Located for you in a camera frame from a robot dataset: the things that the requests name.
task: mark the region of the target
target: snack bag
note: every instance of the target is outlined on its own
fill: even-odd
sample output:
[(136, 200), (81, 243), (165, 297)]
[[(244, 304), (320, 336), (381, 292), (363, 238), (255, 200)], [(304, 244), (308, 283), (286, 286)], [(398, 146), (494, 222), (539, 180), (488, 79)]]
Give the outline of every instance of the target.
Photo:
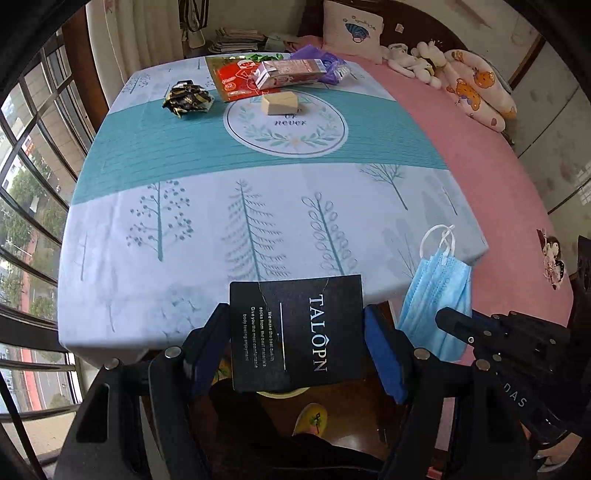
[(221, 85), (216, 82), (216, 86), (222, 100), (224, 102), (232, 102), (241, 98), (278, 92), (279, 90), (277, 89), (258, 89), (255, 83), (254, 72), (259, 65), (260, 63), (250, 59), (242, 59), (217, 69), (216, 76)]
[(318, 79), (322, 83), (338, 85), (343, 78), (351, 74), (351, 69), (347, 65), (347, 62), (313, 45), (306, 45), (300, 48), (290, 57), (290, 60), (299, 59), (318, 59), (323, 63), (326, 67), (326, 74)]
[(326, 67), (318, 59), (263, 61), (255, 72), (260, 89), (314, 83), (326, 74)]

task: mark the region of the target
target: white plush toy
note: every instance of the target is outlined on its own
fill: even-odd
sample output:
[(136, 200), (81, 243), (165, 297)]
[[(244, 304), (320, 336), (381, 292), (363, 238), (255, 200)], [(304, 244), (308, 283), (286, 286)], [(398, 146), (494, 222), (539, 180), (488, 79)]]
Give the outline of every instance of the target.
[(423, 83), (433, 88), (441, 88), (441, 81), (434, 76), (433, 65), (426, 59), (431, 60), (435, 66), (446, 64), (445, 55), (435, 46), (435, 42), (429, 44), (419, 42), (417, 48), (411, 50), (413, 55), (408, 54), (408, 47), (403, 43), (394, 43), (388, 46), (388, 52), (384, 51), (384, 57), (388, 60), (388, 66), (408, 78), (418, 78)]

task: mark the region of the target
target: yellow slipper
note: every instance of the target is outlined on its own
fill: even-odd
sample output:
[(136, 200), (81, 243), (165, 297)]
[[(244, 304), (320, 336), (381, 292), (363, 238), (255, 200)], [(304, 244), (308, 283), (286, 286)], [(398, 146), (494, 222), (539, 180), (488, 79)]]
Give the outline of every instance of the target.
[(212, 385), (215, 385), (220, 380), (225, 380), (226, 378), (232, 378), (232, 363), (225, 357), (222, 357), (217, 371), (213, 376)]
[(297, 417), (293, 435), (311, 433), (317, 437), (322, 437), (322, 434), (326, 430), (328, 419), (329, 414), (326, 408), (319, 403), (311, 403)]

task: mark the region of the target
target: screw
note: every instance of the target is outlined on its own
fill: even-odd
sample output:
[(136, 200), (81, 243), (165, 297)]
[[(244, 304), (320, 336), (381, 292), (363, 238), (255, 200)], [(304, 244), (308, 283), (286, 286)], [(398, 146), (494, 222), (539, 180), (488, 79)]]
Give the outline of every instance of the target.
[(482, 370), (483, 372), (488, 372), (491, 369), (490, 363), (483, 358), (476, 360), (476, 367), (478, 370)]
[(164, 356), (166, 358), (177, 358), (181, 354), (181, 348), (179, 346), (169, 346), (164, 351)]
[(112, 358), (107, 363), (105, 363), (105, 369), (107, 369), (107, 370), (114, 370), (118, 366), (119, 366), (119, 359), (117, 359), (117, 358)]
[(418, 358), (419, 360), (429, 360), (429, 357), (431, 356), (431, 352), (427, 349), (424, 349), (424, 348), (417, 348), (414, 351), (414, 356), (415, 356), (415, 358)]

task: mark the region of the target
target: wooden headboard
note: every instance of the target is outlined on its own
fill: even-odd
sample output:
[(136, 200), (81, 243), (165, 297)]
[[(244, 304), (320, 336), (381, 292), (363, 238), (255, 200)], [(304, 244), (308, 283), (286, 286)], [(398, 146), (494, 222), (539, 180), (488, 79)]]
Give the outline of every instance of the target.
[[(459, 48), (467, 50), (463, 42), (439, 20), (418, 8), (394, 0), (333, 0), (337, 3), (358, 8), (379, 15), (384, 19), (384, 32), (380, 44), (404, 43), (410, 50), (420, 41), (435, 40), (441, 51)], [(323, 0), (307, 0), (300, 23), (298, 35), (322, 37), (324, 24)], [(396, 26), (404, 27), (402, 33), (396, 32)]]

